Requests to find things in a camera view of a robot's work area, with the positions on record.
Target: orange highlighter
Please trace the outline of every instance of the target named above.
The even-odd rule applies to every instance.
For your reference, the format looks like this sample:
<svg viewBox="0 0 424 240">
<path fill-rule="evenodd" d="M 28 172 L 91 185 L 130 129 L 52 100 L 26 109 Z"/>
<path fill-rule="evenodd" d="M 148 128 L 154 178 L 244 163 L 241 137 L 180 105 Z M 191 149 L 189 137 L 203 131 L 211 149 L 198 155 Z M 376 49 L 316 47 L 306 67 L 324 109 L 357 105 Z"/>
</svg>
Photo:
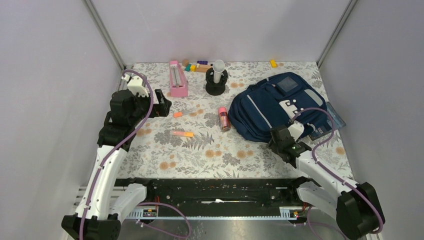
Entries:
<svg viewBox="0 0 424 240">
<path fill-rule="evenodd" d="M 190 132 L 190 131 L 174 131 L 174 130 L 169 130 L 169 134 L 170 135 L 174 135 L 174 136 L 178 136 L 178 137 L 187 137 L 187 138 L 192 138 L 195 136 L 194 133 Z"/>
</svg>

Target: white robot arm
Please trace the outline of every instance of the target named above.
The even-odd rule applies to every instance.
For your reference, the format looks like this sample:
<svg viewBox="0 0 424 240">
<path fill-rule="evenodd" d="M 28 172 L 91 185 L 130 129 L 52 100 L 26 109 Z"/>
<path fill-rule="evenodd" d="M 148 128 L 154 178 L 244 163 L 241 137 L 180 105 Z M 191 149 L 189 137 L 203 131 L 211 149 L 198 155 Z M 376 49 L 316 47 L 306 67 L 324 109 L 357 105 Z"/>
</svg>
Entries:
<svg viewBox="0 0 424 240">
<path fill-rule="evenodd" d="M 147 188 L 144 185 L 133 183 L 113 206 L 110 206 L 118 170 L 127 156 L 135 129 L 141 119 L 168 116 L 172 103 L 160 89 L 155 89 L 159 103 L 153 104 L 144 87 L 146 76 L 130 69 L 125 72 L 135 73 L 137 76 L 130 79 L 128 74 L 124 75 L 122 78 L 129 80 L 129 89 L 112 94 L 110 111 L 98 134 L 97 156 L 88 187 L 75 214 L 66 215 L 62 219 L 62 228 L 76 240 L 80 237 L 116 240 L 122 221 L 147 196 Z"/>
<path fill-rule="evenodd" d="M 286 163 L 309 176 L 295 180 L 297 197 L 334 218 L 350 239 L 358 239 L 377 229 L 380 220 L 384 223 L 385 218 L 375 189 L 367 182 L 359 184 L 342 176 L 319 157 L 314 158 L 311 148 L 298 142 L 303 130 L 303 125 L 297 121 L 289 127 L 274 127 L 268 144 Z"/>
</svg>

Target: floral pattern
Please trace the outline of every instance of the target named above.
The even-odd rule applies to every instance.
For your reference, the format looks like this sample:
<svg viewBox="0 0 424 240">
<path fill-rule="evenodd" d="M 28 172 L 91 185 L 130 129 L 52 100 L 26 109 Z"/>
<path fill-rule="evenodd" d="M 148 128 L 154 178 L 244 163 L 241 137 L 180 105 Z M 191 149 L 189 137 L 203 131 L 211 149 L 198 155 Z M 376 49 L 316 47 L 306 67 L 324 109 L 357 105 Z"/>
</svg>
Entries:
<svg viewBox="0 0 424 240">
<path fill-rule="evenodd" d="M 302 76 L 326 100 L 320 72 L 315 62 L 279 62 L 271 68 L 269 62 L 228 62 L 226 90 L 211 96 L 205 91 L 205 74 L 184 72 L 188 82 L 188 97 L 171 97 L 167 63 L 137 63 L 134 69 L 147 76 L 152 89 L 162 89 L 172 101 L 168 117 L 149 119 L 137 132 L 119 178 L 297 178 L 304 173 L 281 160 L 266 148 L 265 143 L 245 140 L 233 127 L 221 132 L 218 108 L 230 107 L 233 98 L 250 84 L 285 72 Z M 179 118 L 172 113 L 195 108 L 196 112 Z M 184 138 L 169 134 L 169 130 L 193 132 Z M 322 139 L 303 141 L 315 146 Z M 342 139 L 338 131 L 317 155 L 339 173 L 352 177 Z"/>
</svg>

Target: pink cap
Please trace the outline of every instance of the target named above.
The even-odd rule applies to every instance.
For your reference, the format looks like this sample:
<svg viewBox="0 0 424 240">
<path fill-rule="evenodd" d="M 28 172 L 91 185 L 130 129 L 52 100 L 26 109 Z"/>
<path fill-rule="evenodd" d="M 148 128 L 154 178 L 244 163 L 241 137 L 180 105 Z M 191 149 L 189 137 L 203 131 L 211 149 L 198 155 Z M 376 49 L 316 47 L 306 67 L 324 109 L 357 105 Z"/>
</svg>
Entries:
<svg viewBox="0 0 424 240">
<path fill-rule="evenodd" d="M 225 108 L 225 106 L 222 106 L 222 107 L 220 107 L 219 109 L 218 109 L 218 113 L 220 114 L 220 113 L 226 113 L 227 112 L 227 109 Z"/>
</svg>

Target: white wall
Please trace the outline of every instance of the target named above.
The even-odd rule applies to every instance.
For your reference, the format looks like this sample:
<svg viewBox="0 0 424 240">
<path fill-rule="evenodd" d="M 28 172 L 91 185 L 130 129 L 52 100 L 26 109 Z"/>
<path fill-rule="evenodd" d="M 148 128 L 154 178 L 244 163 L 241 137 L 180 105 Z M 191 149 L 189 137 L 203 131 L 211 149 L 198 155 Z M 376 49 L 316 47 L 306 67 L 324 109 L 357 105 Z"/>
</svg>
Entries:
<svg viewBox="0 0 424 240">
<path fill-rule="evenodd" d="M 359 182 L 374 185 L 384 240 L 424 236 L 424 1 L 359 1 L 321 68 L 346 120 Z"/>
<path fill-rule="evenodd" d="M 0 56 L 0 239 L 58 240 L 119 69 L 80 0 L 2 0 Z"/>
<path fill-rule="evenodd" d="M 349 0 L 93 0 L 127 64 L 316 61 Z"/>
</svg>

